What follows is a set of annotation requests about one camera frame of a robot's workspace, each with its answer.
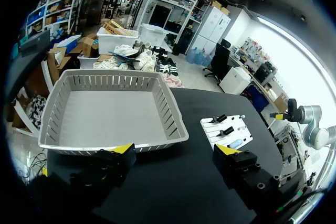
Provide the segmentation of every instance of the fluorescent light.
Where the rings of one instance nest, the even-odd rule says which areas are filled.
[[[334,96],[336,97],[336,86],[333,82],[332,78],[328,74],[328,72],[325,70],[325,68],[322,66],[322,64],[319,62],[319,60],[308,50],[307,47],[305,47],[301,42],[299,42],[297,39],[295,39],[293,36],[291,36],[288,32],[284,31],[280,27],[274,25],[273,23],[258,17],[258,20],[263,23],[266,26],[269,26],[270,28],[274,29],[278,33],[285,36],[287,39],[289,39],[294,45],[296,45],[298,48],[301,49],[301,51],[309,57],[309,59],[314,62],[315,66],[321,71],[321,74],[326,79],[327,83],[329,84],[329,87],[331,88],[332,92],[334,93]]]

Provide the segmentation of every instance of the blue water jug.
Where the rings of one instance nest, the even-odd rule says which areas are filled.
[[[211,55],[206,56],[205,59],[202,62],[202,66],[204,66],[204,67],[209,66],[211,61],[212,61]]]
[[[205,49],[203,48],[203,50],[196,55],[195,64],[201,65],[204,59],[205,59]]]
[[[196,54],[197,54],[197,47],[195,47],[195,49],[193,50],[189,50],[189,52],[187,53],[187,62],[191,64],[195,63]]]

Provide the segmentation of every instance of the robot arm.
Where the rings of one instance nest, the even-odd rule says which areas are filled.
[[[288,120],[289,122],[298,122],[308,124],[303,131],[303,140],[306,145],[316,150],[336,142],[336,126],[327,129],[320,129],[319,123],[322,117],[320,106],[300,106],[297,109],[296,100],[288,100],[288,112],[284,114],[272,113],[271,118],[279,120]]]

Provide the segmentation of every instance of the office chair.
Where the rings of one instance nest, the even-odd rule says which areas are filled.
[[[203,68],[203,71],[206,69],[209,70],[211,73],[205,74],[204,77],[215,77],[217,80],[217,85],[219,85],[220,81],[226,76],[231,68],[231,66],[227,64],[229,60],[229,55],[230,51],[221,44],[217,43],[215,55],[210,63],[211,69]]]

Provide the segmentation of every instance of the black clip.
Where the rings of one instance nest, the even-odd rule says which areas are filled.
[[[211,123],[220,123],[220,122],[224,121],[227,118],[227,116],[225,114],[223,114],[223,115],[221,115],[217,118],[214,117],[214,116],[212,118],[213,119],[210,121]]]
[[[232,126],[231,126],[231,127],[227,128],[227,129],[224,130],[224,131],[220,130],[220,131],[219,131],[219,134],[218,134],[217,136],[228,135],[228,134],[230,134],[230,133],[233,132],[233,131],[234,131],[234,129],[233,129]]]

